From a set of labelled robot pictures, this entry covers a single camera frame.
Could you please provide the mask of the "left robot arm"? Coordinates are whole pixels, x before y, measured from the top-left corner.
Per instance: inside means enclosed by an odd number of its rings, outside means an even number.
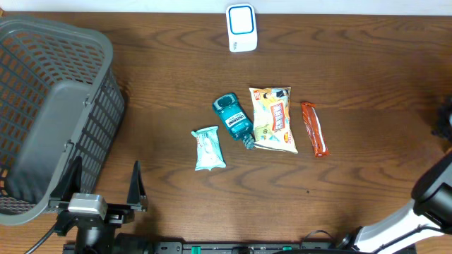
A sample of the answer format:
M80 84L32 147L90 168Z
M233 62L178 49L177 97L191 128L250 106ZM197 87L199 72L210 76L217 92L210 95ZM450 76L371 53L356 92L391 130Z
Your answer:
M141 177L141 163L135 162L125 204L112 204L101 195L81 192L82 158L77 156L63 179L51 192L48 205L58 215L52 232L67 235L77 228L74 244L64 246L64 253L152 253L153 245L140 236L116 234L122 225L132 223L136 212L148 209L148 199Z

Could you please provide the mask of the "teal mouthwash bottle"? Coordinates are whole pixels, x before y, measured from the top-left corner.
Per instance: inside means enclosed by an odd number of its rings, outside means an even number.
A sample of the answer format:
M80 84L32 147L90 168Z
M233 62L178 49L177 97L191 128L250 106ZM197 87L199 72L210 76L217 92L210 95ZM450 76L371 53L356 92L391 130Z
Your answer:
M254 126L234 93L217 98L212 104L214 112L234 140L240 140L248 150L254 149Z

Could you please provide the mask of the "red chocolate bar wrapper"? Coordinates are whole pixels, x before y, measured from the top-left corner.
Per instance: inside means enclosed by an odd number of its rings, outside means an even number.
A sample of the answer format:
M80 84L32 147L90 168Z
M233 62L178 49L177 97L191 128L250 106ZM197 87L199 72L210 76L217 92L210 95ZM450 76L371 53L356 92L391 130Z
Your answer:
M315 104L310 102L302 102L302 116L307 129L308 136L313 147L315 157L328 156L329 150L325 143L323 132L319 118L316 114Z

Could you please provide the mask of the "light blue wet wipes pack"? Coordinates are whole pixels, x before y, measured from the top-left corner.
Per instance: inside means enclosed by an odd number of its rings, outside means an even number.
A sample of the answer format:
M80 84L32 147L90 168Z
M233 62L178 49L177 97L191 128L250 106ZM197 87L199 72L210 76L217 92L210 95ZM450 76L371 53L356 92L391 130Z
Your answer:
M210 126L191 132L197 143L196 171L214 168L225 168L220 141L218 138L218 127Z

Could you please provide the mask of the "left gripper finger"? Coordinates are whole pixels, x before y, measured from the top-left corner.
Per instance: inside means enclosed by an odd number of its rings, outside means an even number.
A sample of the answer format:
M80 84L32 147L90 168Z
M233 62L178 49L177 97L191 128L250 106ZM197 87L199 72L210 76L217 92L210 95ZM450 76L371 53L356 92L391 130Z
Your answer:
M56 188L50 194L50 201L70 201L74 193L81 191L81 174L83 172L81 156L77 156Z
M135 161L135 164L133 166L133 172L131 175L131 182L126 202L127 205L129 205L134 210L146 212L148 209L148 197L143 185L141 176L141 163L139 161Z

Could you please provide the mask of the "grey plastic shopping basket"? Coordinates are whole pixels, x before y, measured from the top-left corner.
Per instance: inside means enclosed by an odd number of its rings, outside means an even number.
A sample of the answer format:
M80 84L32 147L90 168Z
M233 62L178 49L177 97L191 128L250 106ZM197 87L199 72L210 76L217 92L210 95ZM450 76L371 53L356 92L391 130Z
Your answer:
M91 193L125 101L102 33L28 16L1 19L1 223L46 212L73 160Z

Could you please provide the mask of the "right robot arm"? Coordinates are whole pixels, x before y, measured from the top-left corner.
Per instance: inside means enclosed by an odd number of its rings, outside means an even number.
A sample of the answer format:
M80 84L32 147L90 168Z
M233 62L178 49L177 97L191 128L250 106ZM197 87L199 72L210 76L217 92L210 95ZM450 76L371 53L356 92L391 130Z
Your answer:
M361 226L337 244L340 250L397 253L427 238L451 234L451 150L417 181L407 205Z

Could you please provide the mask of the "yellow snack bag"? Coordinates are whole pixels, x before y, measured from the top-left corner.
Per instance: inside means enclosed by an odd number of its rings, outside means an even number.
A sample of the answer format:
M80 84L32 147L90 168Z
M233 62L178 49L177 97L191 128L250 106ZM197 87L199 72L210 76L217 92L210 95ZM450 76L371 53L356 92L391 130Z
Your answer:
M290 129L291 87L249 88L254 108L255 146L297 154Z

